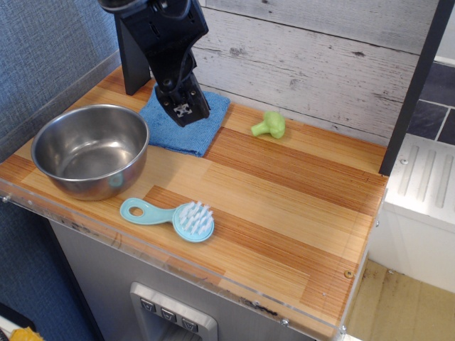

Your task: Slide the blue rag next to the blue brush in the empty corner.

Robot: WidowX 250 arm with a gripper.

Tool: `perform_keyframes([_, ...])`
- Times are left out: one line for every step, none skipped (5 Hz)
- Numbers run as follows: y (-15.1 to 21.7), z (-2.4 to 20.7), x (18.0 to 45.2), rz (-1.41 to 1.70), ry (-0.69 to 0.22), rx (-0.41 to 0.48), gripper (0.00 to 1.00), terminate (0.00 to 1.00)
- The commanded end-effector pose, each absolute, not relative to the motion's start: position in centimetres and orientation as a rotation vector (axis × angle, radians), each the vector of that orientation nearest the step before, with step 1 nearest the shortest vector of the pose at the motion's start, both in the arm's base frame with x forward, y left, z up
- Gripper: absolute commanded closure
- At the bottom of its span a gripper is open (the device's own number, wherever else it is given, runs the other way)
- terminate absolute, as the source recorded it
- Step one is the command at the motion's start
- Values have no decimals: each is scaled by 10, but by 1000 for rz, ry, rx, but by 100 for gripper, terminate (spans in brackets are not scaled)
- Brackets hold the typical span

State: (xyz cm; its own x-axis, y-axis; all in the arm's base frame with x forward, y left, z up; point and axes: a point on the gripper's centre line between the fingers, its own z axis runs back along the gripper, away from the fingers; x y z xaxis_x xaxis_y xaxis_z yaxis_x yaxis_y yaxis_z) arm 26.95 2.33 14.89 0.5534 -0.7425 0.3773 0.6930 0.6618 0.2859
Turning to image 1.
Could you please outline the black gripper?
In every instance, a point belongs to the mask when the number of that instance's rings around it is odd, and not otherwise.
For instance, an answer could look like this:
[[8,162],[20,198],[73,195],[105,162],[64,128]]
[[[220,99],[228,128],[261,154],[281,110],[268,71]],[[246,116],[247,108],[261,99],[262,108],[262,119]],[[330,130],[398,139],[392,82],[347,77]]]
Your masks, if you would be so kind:
[[208,33],[198,1],[130,1],[116,11],[145,54],[164,111],[180,126],[207,119],[210,106],[193,74],[193,45]]

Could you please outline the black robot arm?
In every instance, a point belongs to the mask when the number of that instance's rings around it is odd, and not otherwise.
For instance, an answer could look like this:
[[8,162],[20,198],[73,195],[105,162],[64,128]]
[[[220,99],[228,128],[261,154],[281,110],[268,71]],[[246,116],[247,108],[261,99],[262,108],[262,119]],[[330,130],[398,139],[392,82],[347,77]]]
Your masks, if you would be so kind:
[[156,98],[181,127],[207,119],[210,106],[193,74],[191,48],[208,33],[198,1],[100,1],[119,16],[156,80]]

